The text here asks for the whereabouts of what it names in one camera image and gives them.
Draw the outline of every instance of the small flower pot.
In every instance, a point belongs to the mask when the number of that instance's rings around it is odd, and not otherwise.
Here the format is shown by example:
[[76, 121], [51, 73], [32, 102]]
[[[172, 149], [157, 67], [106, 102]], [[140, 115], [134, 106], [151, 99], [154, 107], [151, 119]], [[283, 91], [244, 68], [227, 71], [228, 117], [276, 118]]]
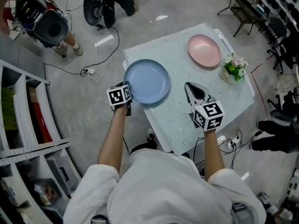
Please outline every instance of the small flower pot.
[[225, 68], [220, 69], [219, 75], [228, 84], [233, 84], [235, 82], [235, 79], [231, 75], [229, 75], [228, 71]]

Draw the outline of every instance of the red item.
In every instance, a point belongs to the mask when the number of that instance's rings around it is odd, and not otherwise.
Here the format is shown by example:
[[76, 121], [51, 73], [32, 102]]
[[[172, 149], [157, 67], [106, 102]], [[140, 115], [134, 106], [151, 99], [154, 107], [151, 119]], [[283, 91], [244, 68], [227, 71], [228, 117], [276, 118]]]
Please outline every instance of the red item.
[[31, 103], [33, 111], [35, 113], [35, 117], [38, 123], [38, 126], [41, 130], [41, 138], [43, 140], [42, 143], [49, 143], [52, 142], [53, 139], [51, 138], [49, 131], [47, 129], [46, 123], [43, 119], [43, 115], [42, 115], [42, 111], [41, 108], [39, 106], [39, 103]]

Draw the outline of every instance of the plate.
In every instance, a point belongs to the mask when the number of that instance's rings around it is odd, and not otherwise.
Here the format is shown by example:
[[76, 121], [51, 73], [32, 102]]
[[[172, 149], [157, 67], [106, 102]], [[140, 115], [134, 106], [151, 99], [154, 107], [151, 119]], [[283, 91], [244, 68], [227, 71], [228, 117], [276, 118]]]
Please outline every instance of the plate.
[[221, 61], [218, 44], [206, 35], [194, 35], [188, 41], [188, 52], [198, 64], [214, 67]]
[[123, 82], [129, 83], [133, 100], [143, 104], [161, 100], [170, 89], [166, 69], [158, 62], [148, 59], [132, 63], [125, 72]]

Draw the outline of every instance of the pink plate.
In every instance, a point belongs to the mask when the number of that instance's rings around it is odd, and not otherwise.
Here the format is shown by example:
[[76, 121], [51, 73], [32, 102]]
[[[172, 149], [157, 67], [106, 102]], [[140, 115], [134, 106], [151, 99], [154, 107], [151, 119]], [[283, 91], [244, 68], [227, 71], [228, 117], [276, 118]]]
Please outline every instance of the pink plate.
[[188, 42], [188, 52], [198, 64], [213, 67], [221, 61], [221, 51], [217, 43], [206, 35], [194, 35]]

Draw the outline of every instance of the potted plant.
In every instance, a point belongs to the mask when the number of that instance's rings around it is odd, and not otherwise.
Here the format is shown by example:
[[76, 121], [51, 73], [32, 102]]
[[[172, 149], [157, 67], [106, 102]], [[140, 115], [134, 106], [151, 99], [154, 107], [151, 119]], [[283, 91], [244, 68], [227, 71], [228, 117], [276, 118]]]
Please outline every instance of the potted plant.
[[246, 66], [247, 64], [244, 62], [243, 57], [233, 53], [227, 56], [222, 69], [220, 69], [220, 76], [229, 84], [244, 80]]

